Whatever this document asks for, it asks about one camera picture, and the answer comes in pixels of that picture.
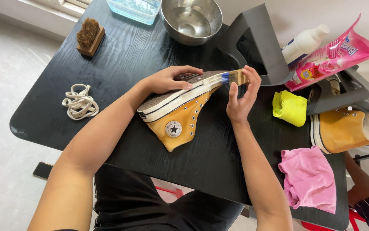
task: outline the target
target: blue bristles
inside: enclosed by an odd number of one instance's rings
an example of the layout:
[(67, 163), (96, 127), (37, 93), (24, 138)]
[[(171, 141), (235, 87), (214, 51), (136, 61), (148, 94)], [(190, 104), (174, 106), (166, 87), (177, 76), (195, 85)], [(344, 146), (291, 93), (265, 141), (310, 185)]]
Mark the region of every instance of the blue bristles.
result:
[(221, 82), (229, 83), (229, 73), (228, 72), (221, 74)]

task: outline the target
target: person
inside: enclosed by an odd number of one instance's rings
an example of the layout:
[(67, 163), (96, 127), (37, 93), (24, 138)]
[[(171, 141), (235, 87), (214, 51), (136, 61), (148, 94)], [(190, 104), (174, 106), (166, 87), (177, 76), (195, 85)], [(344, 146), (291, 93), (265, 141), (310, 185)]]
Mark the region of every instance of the person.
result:
[[(203, 74), (191, 66), (171, 66), (133, 86), (91, 119), (70, 141), (53, 166), (28, 230), (89, 230), (95, 179), (99, 230), (227, 230), (244, 205), (199, 191), (171, 204), (158, 195), (150, 177), (104, 164), (137, 108), (151, 94), (190, 89), (179, 75)], [(284, 191), (250, 129), (247, 115), (260, 87), (260, 76), (245, 66), (249, 84), (237, 99), (232, 83), (227, 114), (241, 155), (247, 191), (257, 214), (257, 230), (292, 230)]]
[(345, 168), (354, 182), (354, 186), (347, 193), (348, 204), (369, 226), (369, 176), (356, 164), (348, 151), (345, 151)]

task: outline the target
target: black table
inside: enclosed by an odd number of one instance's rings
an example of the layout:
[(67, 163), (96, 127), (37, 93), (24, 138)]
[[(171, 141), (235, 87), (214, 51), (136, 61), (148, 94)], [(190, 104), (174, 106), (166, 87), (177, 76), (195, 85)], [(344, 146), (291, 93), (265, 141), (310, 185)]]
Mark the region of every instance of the black table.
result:
[[(81, 22), (95, 18), (106, 34), (93, 58), (76, 50)], [(205, 71), (233, 70), (216, 43), (228, 28), (223, 25), (212, 40), (196, 47), (174, 41), (160, 14), (144, 25), (112, 13), (105, 0), (95, 0), (38, 78), (11, 118), (12, 133), (37, 144), (63, 150), (91, 119), (71, 120), (61, 102), (73, 84), (89, 84), (89, 95), (101, 110), (141, 79), (171, 65), (192, 65)], [(272, 116), (274, 92), (285, 86), (262, 87), (249, 114), (250, 126), (264, 154), (283, 184), (277, 164), (280, 151), (310, 147), (310, 119), (295, 127)], [(306, 97), (308, 91), (297, 94)], [(251, 204), (231, 123), (226, 115), (228, 86), (218, 89), (197, 119), (194, 139), (167, 152), (161, 141), (136, 114), (106, 163), (170, 181), (232, 201)], [(337, 187), (336, 214), (315, 208), (292, 209), (294, 218), (336, 230), (348, 225), (347, 187), (343, 154), (327, 155)]]

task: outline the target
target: converse logo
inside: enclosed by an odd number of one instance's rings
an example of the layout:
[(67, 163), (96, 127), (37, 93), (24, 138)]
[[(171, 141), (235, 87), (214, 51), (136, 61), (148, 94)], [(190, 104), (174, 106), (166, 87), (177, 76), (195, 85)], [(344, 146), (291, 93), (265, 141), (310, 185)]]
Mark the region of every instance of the converse logo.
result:
[(166, 124), (165, 131), (170, 137), (176, 138), (182, 133), (182, 125), (175, 120), (170, 121)]

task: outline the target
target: bottle cap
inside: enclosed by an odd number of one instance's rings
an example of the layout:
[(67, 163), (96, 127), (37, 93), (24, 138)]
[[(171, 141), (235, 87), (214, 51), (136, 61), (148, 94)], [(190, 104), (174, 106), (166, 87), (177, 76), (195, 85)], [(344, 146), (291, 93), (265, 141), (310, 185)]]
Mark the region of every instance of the bottle cap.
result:
[(329, 32), (329, 28), (324, 24), (313, 28), (313, 36), (319, 40), (323, 39)]

